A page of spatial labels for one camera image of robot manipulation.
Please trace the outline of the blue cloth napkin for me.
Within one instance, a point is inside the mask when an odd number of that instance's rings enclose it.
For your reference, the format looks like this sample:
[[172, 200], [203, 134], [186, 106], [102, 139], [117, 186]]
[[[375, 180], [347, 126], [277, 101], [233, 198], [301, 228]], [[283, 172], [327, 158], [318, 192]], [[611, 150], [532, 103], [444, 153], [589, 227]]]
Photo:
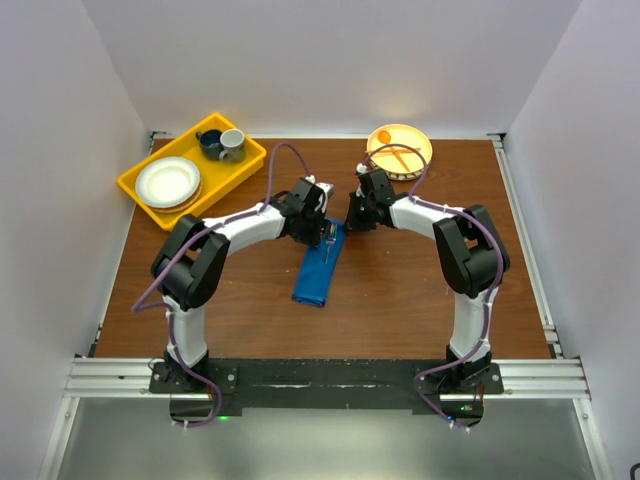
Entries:
[[331, 247], [329, 263], [324, 264], [325, 237], [318, 247], [309, 247], [300, 266], [292, 299], [304, 305], [324, 307], [331, 287], [333, 274], [346, 239], [344, 224], [331, 219], [338, 226], [335, 244]]

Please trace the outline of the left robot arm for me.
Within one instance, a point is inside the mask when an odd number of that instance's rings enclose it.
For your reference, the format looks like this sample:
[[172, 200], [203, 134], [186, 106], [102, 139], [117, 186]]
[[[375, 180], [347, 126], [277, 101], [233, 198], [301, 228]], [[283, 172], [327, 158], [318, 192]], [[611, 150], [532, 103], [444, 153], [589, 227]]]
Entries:
[[164, 362], [169, 380], [185, 392], [211, 393], [204, 336], [206, 304], [218, 288], [227, 258], [249, 246], [290, 237], [317, 247], [328, 232], [334, 186], [312, 176], [232, 215], [183, 216], [156, 256], [153, 288], [162, 295], [169, 339]]

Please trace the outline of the iridescent metal fork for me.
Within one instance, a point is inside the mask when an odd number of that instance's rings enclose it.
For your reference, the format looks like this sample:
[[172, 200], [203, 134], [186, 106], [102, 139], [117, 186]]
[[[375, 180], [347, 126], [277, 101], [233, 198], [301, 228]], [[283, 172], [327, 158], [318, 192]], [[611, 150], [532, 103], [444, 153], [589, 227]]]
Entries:
[[331, 223], [325, 237], [325, 257], [324, 264], [329, 263], [331, 247], [335, 244], [338, 235], [338, 226], [335, 223]]

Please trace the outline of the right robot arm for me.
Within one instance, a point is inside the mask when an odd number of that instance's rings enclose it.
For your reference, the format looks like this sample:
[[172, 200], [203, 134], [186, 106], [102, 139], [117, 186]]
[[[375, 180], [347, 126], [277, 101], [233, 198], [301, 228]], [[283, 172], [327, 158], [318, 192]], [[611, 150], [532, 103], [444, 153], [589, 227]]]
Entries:
[[380, 169], [356, 169], [359, 187], [350, 194], [346, 229], [366, 232], [379, 225], [411, 231], [435, 241], [442, 275], [455, 293], [454, 329], [446, 363], [418, 375], [434, 375], [459, 393], [481, 380], [492, 360], [489, 330], [492, 310], [509, 255], [481, 205], [454, 208], [394, 191]]

